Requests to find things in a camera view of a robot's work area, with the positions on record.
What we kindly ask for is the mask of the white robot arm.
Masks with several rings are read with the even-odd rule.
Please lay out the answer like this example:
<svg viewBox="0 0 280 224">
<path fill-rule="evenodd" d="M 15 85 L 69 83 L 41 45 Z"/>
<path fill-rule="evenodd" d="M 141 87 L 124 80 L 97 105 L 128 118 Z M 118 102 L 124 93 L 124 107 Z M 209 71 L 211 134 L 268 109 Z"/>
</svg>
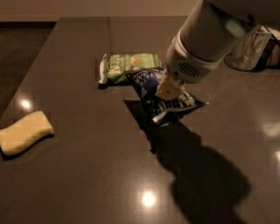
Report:
<svg viewBox="0 0 280 224">
<path fill-rule="evenodd" d="M 280 30 L 280 0 L 198 0 L 167 50 L 157 96 L 179 97 L 262 25 Z"/>
</svg>

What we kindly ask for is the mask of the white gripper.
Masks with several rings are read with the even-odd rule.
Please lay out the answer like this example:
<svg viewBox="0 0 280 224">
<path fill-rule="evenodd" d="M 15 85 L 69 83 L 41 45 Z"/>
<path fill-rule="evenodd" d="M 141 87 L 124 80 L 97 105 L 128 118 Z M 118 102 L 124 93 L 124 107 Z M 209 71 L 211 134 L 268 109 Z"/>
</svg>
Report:
<svg viewBox="0 0 280 224">
<path fill-rule="evenodd" d="M 185 91 L 185 82 L 201 82 L 220 62 L 209 62 L 192 55 L 181 40 L 181 32 L 178 32 L 166 53 L 166 69 L 169 73 L 165 71 L 161 75 L 156 96 L 165 101 L 178 98 Z"/>
</svg>

